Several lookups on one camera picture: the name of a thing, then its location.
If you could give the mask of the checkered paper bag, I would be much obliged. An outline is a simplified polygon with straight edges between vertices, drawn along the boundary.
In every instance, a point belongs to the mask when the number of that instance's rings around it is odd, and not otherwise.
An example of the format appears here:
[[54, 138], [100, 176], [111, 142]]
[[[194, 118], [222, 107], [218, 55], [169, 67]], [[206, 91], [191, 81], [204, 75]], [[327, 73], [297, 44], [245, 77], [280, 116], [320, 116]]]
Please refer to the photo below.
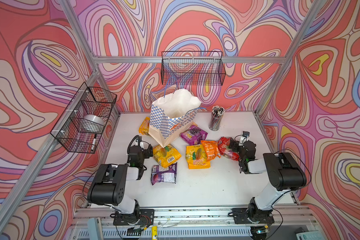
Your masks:
[[152, 103], [149, 135], [161, 146], [171, 144], [192, 124], [201, 100], [186, 89], [179, 89]]

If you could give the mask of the red fruit snack bag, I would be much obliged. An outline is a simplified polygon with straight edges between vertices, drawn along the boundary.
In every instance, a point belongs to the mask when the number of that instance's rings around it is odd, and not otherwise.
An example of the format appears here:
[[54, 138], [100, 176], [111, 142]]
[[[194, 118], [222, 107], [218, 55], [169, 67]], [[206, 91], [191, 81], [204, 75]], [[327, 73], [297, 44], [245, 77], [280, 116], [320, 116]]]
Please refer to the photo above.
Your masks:
[[233, 161], [239, 160], [239, 154], [234, 152], [232, 148], [230, 147], [231, 143], [234, 143], [234, 139], [227, 138], [227, 137], [221, 137], [218, 140], [218, 149], [220, 151], [220, 154], [228, 159], [231, 159]]

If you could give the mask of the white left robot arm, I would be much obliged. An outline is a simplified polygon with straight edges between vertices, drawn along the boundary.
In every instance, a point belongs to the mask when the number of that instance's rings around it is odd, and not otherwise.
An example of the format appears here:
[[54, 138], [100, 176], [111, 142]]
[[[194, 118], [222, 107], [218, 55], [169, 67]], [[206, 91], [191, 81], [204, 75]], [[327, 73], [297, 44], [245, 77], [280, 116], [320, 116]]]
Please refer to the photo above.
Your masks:
[[139, 181], [146, 170], [145, 160], [153, 156], [153, 147], [146, 149], [141, 144], [130, 146], [126, 164], [102, 164], [97, 170], [87, 193], [87, 201], [98, 206], [107, 206], [124, 216], [141, 215], [137, 200], [126, 195], [126, 182]]

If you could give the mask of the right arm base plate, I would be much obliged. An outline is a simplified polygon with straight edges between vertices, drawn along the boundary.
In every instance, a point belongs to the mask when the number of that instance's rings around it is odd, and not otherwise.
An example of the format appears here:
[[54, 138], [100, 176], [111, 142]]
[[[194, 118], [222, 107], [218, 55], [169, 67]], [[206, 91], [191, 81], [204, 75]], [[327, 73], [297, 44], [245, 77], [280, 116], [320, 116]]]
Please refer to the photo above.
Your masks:
[[275, 222], [272, 211], [251, 210], [248, 208], [233, 208], [229, 217], [234, 218], [235, 224], [271, 225]]

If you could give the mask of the yellow jelly snack bag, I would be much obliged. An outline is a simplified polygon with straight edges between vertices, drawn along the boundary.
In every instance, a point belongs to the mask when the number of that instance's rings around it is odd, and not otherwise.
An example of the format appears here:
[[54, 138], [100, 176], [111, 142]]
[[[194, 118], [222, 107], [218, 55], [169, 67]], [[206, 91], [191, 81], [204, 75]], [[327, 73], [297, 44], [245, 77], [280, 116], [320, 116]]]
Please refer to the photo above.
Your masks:
[[208, 169], [211, 163], [207, 159], [207, 154], [202, 145], [193, 145], [186, 147], [186, 161], [188, 168], [195, 169]]

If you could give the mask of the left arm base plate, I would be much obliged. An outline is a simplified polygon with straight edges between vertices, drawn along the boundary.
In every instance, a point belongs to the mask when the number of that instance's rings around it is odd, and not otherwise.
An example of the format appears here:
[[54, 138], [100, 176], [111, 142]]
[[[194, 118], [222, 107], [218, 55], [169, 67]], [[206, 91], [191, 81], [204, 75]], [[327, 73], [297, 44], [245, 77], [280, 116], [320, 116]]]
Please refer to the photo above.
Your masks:
[[110, 217], [113, 219], [115, 226], [132, 226], [132, 227], [149, 227], [154, 223], [155, 210], [142, 209], [135, 210], [132, 214], [121, 214], [117, 211], [112, 213]]

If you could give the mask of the yellow mango snack bag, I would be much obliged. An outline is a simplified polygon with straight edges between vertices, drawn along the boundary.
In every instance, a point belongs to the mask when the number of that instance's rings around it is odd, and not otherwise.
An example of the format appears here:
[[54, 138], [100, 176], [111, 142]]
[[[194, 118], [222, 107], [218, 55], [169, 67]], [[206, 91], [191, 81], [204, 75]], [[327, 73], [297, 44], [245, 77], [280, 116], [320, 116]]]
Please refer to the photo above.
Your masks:
[[167, 145], [165, 147], [157, 145], [153, 147], [153, 158], [163, 168], [167, 168], [176, 163], [181, 157], [182, 155], [180, 152], [172, 145]]

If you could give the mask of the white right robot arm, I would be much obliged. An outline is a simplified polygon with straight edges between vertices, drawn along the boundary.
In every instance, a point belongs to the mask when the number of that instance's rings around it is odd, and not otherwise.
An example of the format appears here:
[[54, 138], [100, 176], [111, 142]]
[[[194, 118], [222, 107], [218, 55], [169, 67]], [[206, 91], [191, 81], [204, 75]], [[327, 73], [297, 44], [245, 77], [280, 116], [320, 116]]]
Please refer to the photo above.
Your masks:
[[269, 183], [262, 192], [253, 197], [246, 210], [248, 219], [259, 222], [268, 217], [285, 194], [302, 189], [307, 177], [290, 153], [265, 153], [255, 158], [256, 144], [251, 141], [239, 143], [230, 139], [230, 148], [239, 155], [240, 172], [244, 174], [267, 173]]

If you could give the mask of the purple grape snack bag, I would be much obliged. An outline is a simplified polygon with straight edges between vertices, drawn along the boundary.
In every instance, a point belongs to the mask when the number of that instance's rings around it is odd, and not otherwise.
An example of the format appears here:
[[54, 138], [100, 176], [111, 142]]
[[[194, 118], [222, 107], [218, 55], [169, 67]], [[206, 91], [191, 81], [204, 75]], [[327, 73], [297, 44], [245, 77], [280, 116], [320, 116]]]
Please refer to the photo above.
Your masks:
[[207, 136], [208, 133], [196, 125], [191, 125], [187, 131], [180, 134], [180, 137], [190, 146], [201, 144]]

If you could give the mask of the orange snack bag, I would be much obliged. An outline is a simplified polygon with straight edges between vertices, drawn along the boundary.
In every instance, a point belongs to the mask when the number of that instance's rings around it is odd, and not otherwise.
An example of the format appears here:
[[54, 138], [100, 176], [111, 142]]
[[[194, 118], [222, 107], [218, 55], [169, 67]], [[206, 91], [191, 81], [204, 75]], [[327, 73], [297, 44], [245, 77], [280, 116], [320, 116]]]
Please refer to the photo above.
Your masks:
[[208, 162], [214, 160], [216, 157], [221, 158], [217, 141], [201, 141], [201, 144], [206, 152]]

